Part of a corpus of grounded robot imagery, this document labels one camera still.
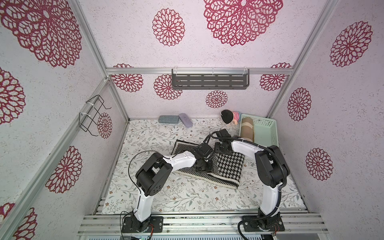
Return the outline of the black white knitted scarf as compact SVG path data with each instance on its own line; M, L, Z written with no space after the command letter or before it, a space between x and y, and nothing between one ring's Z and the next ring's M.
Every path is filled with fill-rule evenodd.
M209 173L198 172L195 167L183 168L177 173L205 180L221 187L237 189L240 185L245 156L240 153L232 153L230 156L214 154L211 160L213 161L213 168Z

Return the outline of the brown beige striped scarf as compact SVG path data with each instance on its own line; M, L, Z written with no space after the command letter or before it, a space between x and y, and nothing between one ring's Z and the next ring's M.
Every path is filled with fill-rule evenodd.
M242 118L240 137L244 140L254 141L254 121L250 117Z

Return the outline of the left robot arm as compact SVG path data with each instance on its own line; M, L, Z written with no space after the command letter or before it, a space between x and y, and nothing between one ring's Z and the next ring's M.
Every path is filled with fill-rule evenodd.
M134 216L139 223L151 217L154 196L161 191L172 172L184 168L197 168L203 173L213 169L214 150L206 143L197 145L174 156L153 153L136 173L138 188Z

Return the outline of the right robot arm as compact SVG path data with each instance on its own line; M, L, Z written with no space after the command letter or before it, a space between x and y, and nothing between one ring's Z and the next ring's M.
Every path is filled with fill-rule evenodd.
M232 137L226 129L211 134L220 142L222 153L241 153L256 162L258 177L264 184L263 200L258 219L271 218L278 214L282 189L287 185L290 170L277 146L265 147L240 137Z

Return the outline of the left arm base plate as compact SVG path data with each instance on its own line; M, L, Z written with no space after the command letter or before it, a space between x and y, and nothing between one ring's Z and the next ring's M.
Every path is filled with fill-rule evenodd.
M128 233L161 233L163 231L163 217L149 217L140 222L135 216L126 216L122 218L122 230L124 234Z

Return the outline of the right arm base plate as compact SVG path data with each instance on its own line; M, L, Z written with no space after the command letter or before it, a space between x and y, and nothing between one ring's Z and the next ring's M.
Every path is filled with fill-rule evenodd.
M272 217L252 221L252 219L257 218L257 216L243 216L245 232L283 232L285 231L285 226L283 224L280 214L274 215Z

